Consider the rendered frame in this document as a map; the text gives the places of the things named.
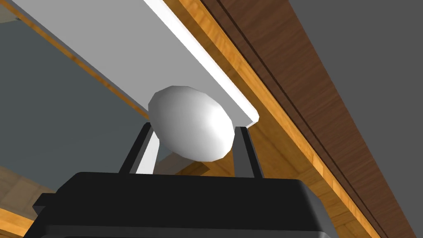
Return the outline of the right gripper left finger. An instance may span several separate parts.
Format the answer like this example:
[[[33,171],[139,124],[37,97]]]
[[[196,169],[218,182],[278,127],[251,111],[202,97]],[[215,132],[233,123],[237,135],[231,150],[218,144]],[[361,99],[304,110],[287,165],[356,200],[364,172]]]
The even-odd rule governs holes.
[[[151,123],[145,123],[123,162],[119,173],[153,174],[159,146],[159,138],[155,134]]]

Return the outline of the white door leaf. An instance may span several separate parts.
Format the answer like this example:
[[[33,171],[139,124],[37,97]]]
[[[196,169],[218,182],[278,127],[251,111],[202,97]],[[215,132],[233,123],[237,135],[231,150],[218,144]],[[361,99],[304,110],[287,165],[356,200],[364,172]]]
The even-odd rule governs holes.
[[[257,110],[164,0],[6,0],[148,114],[192,122]]]

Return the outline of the white round door knob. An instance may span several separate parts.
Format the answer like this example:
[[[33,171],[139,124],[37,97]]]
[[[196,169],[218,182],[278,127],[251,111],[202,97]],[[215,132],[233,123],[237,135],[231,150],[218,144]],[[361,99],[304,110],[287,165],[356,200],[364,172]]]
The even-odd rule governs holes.
[[[170,86],[153,95],[148,109],[160,142],[184,158],[212,162],[232,148],[235,133],[230,117],[203,92]]]

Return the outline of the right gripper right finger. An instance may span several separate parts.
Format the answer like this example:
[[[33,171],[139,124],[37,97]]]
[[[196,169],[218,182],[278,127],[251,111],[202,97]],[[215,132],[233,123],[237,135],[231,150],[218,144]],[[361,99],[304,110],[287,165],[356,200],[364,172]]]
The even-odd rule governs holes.
[[[263,171],[247,127],[235,127],[232,152],[236,177],[264,178]]]

